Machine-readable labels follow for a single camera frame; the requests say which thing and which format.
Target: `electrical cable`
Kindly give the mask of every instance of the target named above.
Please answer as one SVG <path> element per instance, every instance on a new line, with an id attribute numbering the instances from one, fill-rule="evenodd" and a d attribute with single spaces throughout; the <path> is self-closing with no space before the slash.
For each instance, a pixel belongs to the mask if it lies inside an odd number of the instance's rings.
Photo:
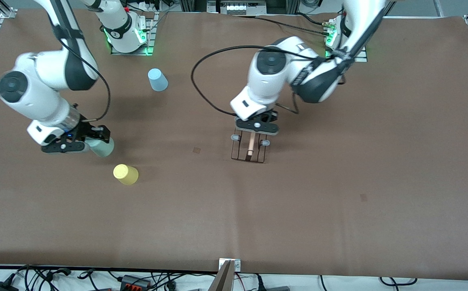
<path id="1" fill-rule="evenodd" d="M 151 31 L 154 30 L 154 29 L 158 26 L 158 24 L 164 19 L 164 17 L 169 13 L 169 11 L 173 10 L 173 9 L 176 8 L 176 7 L 178 7 L 178 5 L 173 4 L 173 7 L 167 8 L 167 9 L 164 11 L 164 15 L 162 15 L 162 17 L 161 17 L 160 19 L 158 19 L 158 21 L 156 22 L 156 24 L 155 24 L 153 27 L 151 27 L 151 29 L 148 29 L 148 30 L 146 30 L 146 31 L 148 32 L 148 31 L 150 31 L 150 30 L 151 30 Z"/>
<path id="2" fill-rule="evenodd" d="M 303 27 L 300 27 L 300 26 L 294 26 L 294 25 L 291 25 L 291 24 L 287 24 L 287 23 L 284 23 L 284 22 L 278 22 L 278 21 L 275 21 L 275 20 L 267 19 L 267 18 L 255 17 L 255 19 L 269 21 L 269 22 L 276 23 L 276 24 L 279 24 L 279 25 L 284 25 L 284 26 L 287 26 L 287 27 L 295 28 L 295 29 L 301 30 L 301 31 L 307 31 L 307 32 L 312 32 L 312 33 L 318 33 L 318 34 L 321 34 L 321 35 L 324 35 L 324 36 L 329 36 L 329 33 L 327 33 L 327 32 L 310 30 L 308 28 L 303 28 Z"/>
<path id="3" fill-rule="evenodd" d="M 320 25 L 320 26 L 323 27 L 322 22 L 318 22 L 318 21 L 315 21 L 315 20 L 311 19 L 306 13 L 297 12 L 297 13 L 295 13 L 295 14 L 296 14 L 296 15 L 301 15 L 301 16 L 303 16 L 307 21 L 309 21 L 309 22 L 311 22 L 311 23 L 313 23 L 313 24 Z"/>
<path id="4" fill-rule="evenodd" d="M 320 275 L 320 282 L 322 283 L 322 288 L 324 288 L 324 291 L 328 291 L 328 289 L 326 288 L 326 284 L 324 284 L 324 276 Z"/>
<path id="5" fill-rule="evenodd" d="M 301 0 L 302 4 L 309 8 L 318 8 L 322 5 L 323 0 Z"/>
<path id="6" fill-rule="evenodd" d="M 90 283 L 92 284 L 93 288 L 95 289 L 95 291 L 99 291 L 99 289 L 97 288 L 97 286 L 95 285 L 95 282 L 93 281 L 93 278 L 92 278 L 92 273 L 95 272 L 95 269 L 89 269 L 88 271 L 84 271 L 84 272 L 81 272 L 81 274 L 79 274 L 79 276 L 77 276 L 78 279 L 80 280 L 84 280 L 86 278 L 89 278 L 90 279 Z"/>
<path id="7" fill-rule="evenodd" d="M 71 52 L 74 56 L 76 56 L 78 59 L 80 59 L 83 63 L 85 63 L 87 66 L 89 66 L 98 76 L 99 78 L 101 78 L 101 80 L 103 80 L 103 83 L 104 85 L 106 86 L 106 91 L 108 92 L 108 101 L 106 103 L 106 109 L 104 109 L 104 112 L 103 114 L 101 114 L 101 116 L 99 116 L 98 118 L 93 118 L 93 119 L 85 119 L 85 120 L 82 120 L 81 122 L 93 122 L 93 121 L 97 121 L 97 120 L 101 120 L 103 117 L 106 116 L 106 114 L 108 114 L 108 110 L 110 110 L 110 103 L 112 102 L 112 94 L 110 92 L 110 86 L 108 85 L 108 82 L 106 81 L 106 79 L 104 79 L 103 75 L 101 73 L 99 73 L 99 71 L 94 68 L 92 65 L 90 65 L 83 57 L 81 57 L 78 53 L 76 53 L 73 49 L 69 48 L 69 46 L 67 46 L 63 41 L 59 40 L 59 42 L 67 49 L 69 50 L 69 52 Z"/>
<path id="8" fill-rule="evenodd" d="M 246 291 L 245 284 L 243 284 L 243 280 L 241 279 L 241 276 L 239 276 L 239 273 L 236 273 L 235 275 L 239 278 L 239 283 L 241 284 L 243 291 Z"/>
<path id="9" fill-rule="evenodd" d="M 259 288 L 257 290 L 258 291 L 266 291 L 265 283 L 263 283 L 263 278 L 259 274 L 256 274 L 256 276 L 257 276 L 257 281 L 259 283 Z"/>
<path id="10" fill-rule="evenodd" d="M 295 107 L 295 110 L 291 109 L 290 107 L 284 106 L 281 103 L 275 103 L 275 106 L 286 109 L 287 111 L 290 111 L 291 113 L 298 115 L 300 112 L 299 112 L 299 107 L 297 106 L 295 92 L 293 92 L 293 94 L 291 95 L 291 100 L 293 101 L 293 107 Z"/>
<path id="11" fill-rule="evenodd" d="M 40 278 L 40 276 L 38 274 L 36 274 L 36 278 L 34 279 L 34 282 L 32 282 L 31 291 L 34 291 L 34 286 L 36 286 L 36 282 L 38 281 L 39 278 Z"/>
<path id="12" fill-rule="evenodd" d="M 34 270 L 36 272 L 36 274 L 38 274 L 38 276 L 41 277 L 41 279 L 43 279 L 43 282 L 40 284 L 40 289 L 41 290 L 41 286 L 43 283 L 47 282 L 49 284 L 49 286 L 51 287 L 51 290 L 56 290 L 56 291 L 59 291 L 59 289 L 54 286 L 54 284 L 51 283 L 51 280 L 49 280 L 44 274 L 43 272 L 40 272 L 40 270 L 36 269 L 35 267 L 32 267 L 32 266 L 28 266 L 29 268 L 31 268 L 32 270 Z"/>
<path id="13" fill-rule="evenodd" d="M 110 271 L 108 271 L 108 274 L 110 274 L 110 276 L 112 276 L 115 280 L 119 281 L 119 282 L 122 282 L 123 280 L 123 277 L 121 276 L 114 276 Z"/>
<path id="14" fill-rule="evenodd" d="M 198 86 L 196 85 L 196 81 L 195 81 L 195 71 L 196 71 L 196 68 L 198 68 L 198 66 L 206 59 L 208 59 L 209 57 L 212 57 L 213 55 L 217 55 L 219 53 L 222 53 L 222 52 L 226 52 L 226 51 L 231 51 L 231 50 L 237 50 L 237 49 L 260 49 L 260 50 L 264 50 L 264 51 L 271 51 L 271 52 L 281 52 L 281 53 L 287 53 L 289 55 L 295 55 L 297 57 L 302 57 L 304 59 L 310 59 L 310 60 L 314 60 L 316 58 L 314 57 L 307 57 L 307 56 L 304 56 L 304 55 L 299 55 L 298 53 L 294 53 L 294 52 L 290 52 L 290 51 L 286 51 L 286 50 L 282 50 L 280 48 L 276 48 L 274 46 L 230 46 L 228 48 L 222 48 L 220 50 L 217 50 L 217 51 L 214 51 L 204 57 L 202 57 L 199 61 L 197 61 L 197 63 L 193 66 L 193 69 L 191 70 L 191 82 L 193 83 L 193 86 L 195 87 L 196 91 L 198 92 L 198 94 L 200 94 L 200 96 L 209 104 L 211 105 L 214 109 L 216 109 L 217 111 L 223 113 L 223 114 L 228 114 L 228 115 L 231 115 L 231 116 L 237 116 L 237 114 L 235 113 L 232 113 L 232 112 L 228 112 L 228 111 L 225 111 L 223 109 L 220 109 L 219 107 L 217 107 L 216 105 L 214 105 L 207 97 L 205 97 L 205 95 L 201 92 L 200 88 L 198 88 Z"/>
<path id="15" fill-rule="evenodd" d="M 392 278 L 392 277 L 388 277 L 388 278 L 392 281 L 392 284 L 389 284 L 389 283 L 385 282 L 383 280 L 383 277 L 379 277 L 379 281 L 383 285 L 386 285 L 386 286 L 389 286 L 389 287 L 394 287 L 396 291 L 399 291 L 400 286 L 411 286 L 411 285 L 417 283 L 417 278 L 413 278 L 412 282 L 408 282 L 408 283 L 397 283 L 394 278 Z"/>

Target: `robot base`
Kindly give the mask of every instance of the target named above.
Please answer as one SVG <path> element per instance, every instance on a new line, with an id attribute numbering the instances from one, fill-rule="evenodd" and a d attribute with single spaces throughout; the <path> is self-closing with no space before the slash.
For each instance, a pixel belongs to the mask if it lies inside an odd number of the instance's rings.
<path id="1" fill-rule="evenodd" d="M 139 32 L 138 37 L 142 40 L 145 40 L 145 43 L 143 43 L 138 49 L 129 52 L 129 53 L 121 53 L 117 51 L 113 46 L 110 46 L 110 54 L 112 55 L 153 55 L 153 50 L 155 47 L 155 37 L 157 34 L 157 27 L 153 28 L 157 23 L 159 19 L 159 12 L 155 12 L 153 15 L 153 18 L 145 18 L 144 16 L 141 16 L 141 29 L 142 30 L 147 30 L 147 32 Z"/>

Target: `black cable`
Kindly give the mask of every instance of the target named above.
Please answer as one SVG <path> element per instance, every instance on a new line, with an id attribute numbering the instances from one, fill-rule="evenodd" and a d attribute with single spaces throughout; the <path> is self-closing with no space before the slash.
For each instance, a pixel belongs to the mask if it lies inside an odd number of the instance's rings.
<path id="1" fill-rule="evenodd" d="M 108 271 L 108 274 L 110 274 L 110 276 L 112 276 L 113 278 L 115 278 L 115 280 L 119 281 L 119 282 L 122 282 L 123 281 L 123 277 L 121 276 L 114 276 L 112 274 L 112 272 Z"/>
<path id="2" fill-rule="evenodd" d="M 40 276 L 38 274 L 36 274 L 36 278 L 34 279 L 34 282 L 32 282 L 31 291 L 34 291 L 34 286 L 36 286 L 36 282 L 38 281 L 39 278 L 40 278 Z"/>
<path id="3" fill-rule="evenodd" d="M 41 287 L 43 286 L 43 283 L 45 283 L 45 282 L 46 282 L 45 280 L 41 281 L 40 287 L 38 288 L 38 291 L 41 291 Z"/>
<path id="4" fill-rule="evenodd" d="M 315 20 L 311 19 L 311 18 L 310 18 L 307 14 L 305 14 L 305 13 L 297 12 L 297 13 L 295 13 L 295 14 L 296 14 L 296 15 L 302 15 L 302 16 L 303 16 L 305 19 L 307 19 L 309 22 L 314 23 L 314 24 L 317 24 L 317 25 L 320 25 L 320 26 L 323 27 L 322 22 L 318 22 L 318 21 L 315 21 Z"/>
<path id="5" fill-rule="evenodd" d="M 257 281 L 259 283 L 259 288 L 257 290 L 258 291 L 266 291 L 265 283 L 263 282 L 263 278 L 259 274 L 256 274 L 256 276 L 257 276 Z"/>
<path id="6" fill-rule="evenodd" d="M 132 4 L 126 3 L 126 5 L 129 6 L 129 7 L 131 7 L 131 8 L 133 8 L 133 9 L 135 9 L 134 11 L 147 12 L 147 11 L 144 11 L 144 10 L 140 9 L 140 7 L 135 7 L 135 6 L 133 6 Z"/>
<path id="7" fill-rule="evenodd" d="M 383 280 L 383 277 L 379 277 L 379 281 L 383 285 L 386 285 L 386 286 L 389 286 L 389 287 L 394 287 L 396 291 L 399 291 L 399 286 L 411 286 L 411 285 L 417 283 L 417 278 L 413 278 L 412 282 L 408 282 L 408 283 L 397 283 L 396 280 L 394 280 L 394 278 L 392 278 L 392 277 L 388 277 L 388 278 L 392 281 L 392 284 L 389 284 L 389 283 L 385 282 Z"/>
<path id="8" fill-rule="evenodd" d="M 284 26 L 287 26 L 287 27 L 295 28 L 295 29 L 301 30 L 301 31 L 307 31 L 307 32 L 312 32 L 312 33 L 318 33 L 318 34 L 321 34 L 321 35 L 324 35 L 324 36 L 329 36 L 329 33 L 327 33 L 327 32 L 314 31 L 314 30 L 310 30 L 310 29 L 308 29 L 308 28 L 303 28 L 303 27 L 299 27 L 299 26 L 294 26 L 294 25 L 291 25 L 291 24 L 287 24 L 287 23 L 283 23 L 283 22 L 278 22 L 278 21 L 275 21 L 275 20 L 267 19 L 267 18 L 258 18 L 258 17 L 255 17 L 255 19 L 260 19 L 260 20 L 269 21 L 269 22 L 276 23 L 276 24 L 279 24 L 279 25 L 284 25 Z"/>
<path id="9" fill-rule="evenodd" d="M 95 291 L 99 291 L 99 289 L 97 288 L 97 286 L 95 285 L 95 282 L 93 281 L 93 278 L 92 278 L 92 274 L 95 270 L 94 269 L 89 269 L 88 271 L 84 271 L 82 272 L 81 274 L 79 274 L 79 276 L 77 276 L 78 279 L 81 279 L 81 280 L 84 280 L 86 278 L 89 278 L 90 279 L 90 283 L 92 283 L 92 286 L 93 288 L 95 289 Z"/>
<path id="10" fill-rule="evenodd" d="M 23 277 L 23 285 L 25 285 L 25 290 L 30 291 L 29 284 L 27 282 L 27 275 L 28 274 L 29 274 L 29 266 L 27 266 L 27 269 L 25 270 L 25 276 Z"/>
<path id="11" fill-rule="evenodd" d="M 282 50 L 280 48 L 276 48 L 274 46 L 230 46 L 228 48 L 222 48 L 220 50 L 217 50 L 217 51 L 214 51 L 204 57 L 202 57 L 199 61 L 197 61 L 197 63 L 194 65 L 193 69 L 191 70 L 191 82 L 193 83 L 193 86 L 195 87 L 196 91 L 198 92 L 198 94 L 200 94 L 200 96 L 202 96 L 202 98 L 209 104 L 211 105 L 214 109 L 216 109 L 217 111 L 223 113 L 223 114 L 228 114 L 228 115 L 231 115 L 231 116 L 237 116 L 235 113 L 232 113 L 232 112 L 228 112 L 228 111 L 225 111 L 223 109 L 220 109 L 219 107 L 216 107 L 216 105 L 214 105 L 207 97 L 205 97 L 205 95 L 203 95 L 203 93 L 201 92 L 201 90 L 198 88 L 198 86 L 196 85 L 196 81 L 195 81 L 195 71 L 196 71 L 196 68 L 198 68 L 198 66 L 206 59 L 208 59 L 209 57 L 212 57 L 213 55 L 217 55 L 219 53 L 222 53 L 222 52 L 226 52 L 226 51 L 231 51 L 231 50 L 237 50 L 237 49 L 260 49 L 260 50 L 264 50 L 264 51 L 271 51 L 271 52 L 281 52 L 281 53 L 287 53 L 287 54 L 290 54 L 290 55 L 295 55 L 297 57 L 302 57 L 304 59 L 311 59 L 311 60 L 314 60 L 316 58 L 314 57 L 307 57 L 307 56 L 304 56 L 304 55 L 299 55 L 298 53 L 294 53 L 294 52 L 290 52 L 290 51 L 286 51 L 286 50 Z"/>
<path id="12" fill-rule="evenodd" d="M 284 105 L 282 105 L 280 103 L 275 103 L 275 106 L 286 109 L 287 111 L 290 111 L 293 114 L 299 114 L 300 112 L 299 112 L 299 107 L 297 106 L 295 92 L 291 95 L 291 100 L 293 101 L 293 107 L 295 108 L 295 110 L 291 109 L 290 107 L 284 106 Z"/>
<path id="13" fill-rule="evenodd" d="M 36 274 L 38 274 L 38 276 L 40 276 L 40 278 L 43 279 L 43 282 L 40 284 L 40 290 L 41 290 L 41 286 L 43 285 L 43 283 L 47 282 L 49 286 L 51 286 L 51 290 L 54 289 L 56 291 L 59 291 L 59 289 L 56 286 L 54 286 L 54 284 L 52 284 L 51 281 L 43 274 L 43 272 L 40 272 L 35 267 L 32 267 L 32 266 L 28 266 L 28 267 L 34 270 Z"/>
<path id="14" fill-rule="evenodd" d="M 326 284 L 324 284 L 324 276 L 322 275 L 320 275 L 320 282 L 322 283 L 322 288 L 324 288 L 324 291 L 328 291 Z"/>
<path id="15" fill-rule="evenodd" d="M 88 276 L 88 278 L 90 279 L 90 283 L 92 283 L 92 286 L 95 289 L 95 291 L 99 291 L 99 289 L 97 288 L 97 286 L 95 285 L 95 283 L 94 283 L 94 281 L 92 279 L 92 276 L 90 275 L 90 276 Z"/>
<path id="16" fill-rule="evenodd" d="M 103 114 L 101 114 L 101 116 L 99 116 L 98 118 L 94 118 L 94 119 L 86 119 L 86 120 L 82 120 L 82 122 L 92 122 L 92 121 L 97 121 L 97 120 L 101 120 L 103 117 L 106 116 L 106 114 L 108 114 L 108 110 L 110 109 L 110 103 L 112 101 L 112 94 L 110 92 L 110 86 L 108 85 L 108 82 L 106 81 L 106 79 L 104 79 L 103 75 L 101 73 L 99 73 L 99 71 L 94 68 L 92 65 L 90 65 L 85 59 L 83 59 L 78 53 L 76 53 L 73 49 L 69 48 L 69 46 L 67 46 L 66 44 L 63 43 L 63 41 L 59 40 L 59 42 L 67 49 L 69 50 L 69 52 L 71 52 L 73 55 L 75 55 L 78 59 L 80 59 L 83 63 L 85 63 L 87 66 L 89 66 L 95 73 L 97 73 L 97 75 L 99 76 L 99 78 L 101 78 L 101 80 L 103 80 L 104 82 L 104 85 L 106 86 L 106 91 L 108 91 L 108 102 L 106 103 L 106 109 L 104 109 L 104 112 Z"/>

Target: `brown table surface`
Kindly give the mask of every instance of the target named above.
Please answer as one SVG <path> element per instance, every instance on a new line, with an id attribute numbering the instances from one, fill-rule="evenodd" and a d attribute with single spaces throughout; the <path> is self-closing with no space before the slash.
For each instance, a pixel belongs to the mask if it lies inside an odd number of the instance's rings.
<path id="1" fill-rule="evenodd" d="M 76 11 L 112 89 L 107 158 L 43 154 L 29 120 L 0 101 L 0 263 L 468 279 L 468 26 L 460 18 L 385 19 L 347 84 L 322 104 L 281 110 L 265 164 L 230 159 L 233 118 L 193 89 L 195 62 L 219 48 L 298 35 L 256 20 L 170 13 L 152 57 L 108 54 L 93 13 Z M 315 19 L 327 19 L 319 15 Z M 317 28 L 300 17 L 274 19 Z M 20 10 L 0 31 L 0 75 L 17 55 L 55 50 L 47 16 Z M 246 84 L 254 50 L 197 70 L 218 106 Z M 151 90 L 160 68 L 167 90 Z M 102 82 L 62 92 L 87 117 Z M 290 104 L 285 89 L 281 101 Z M 200 153 L 194 153 L 198 147 Z M 123 186 L 116 164 L 140 178 Z"/>

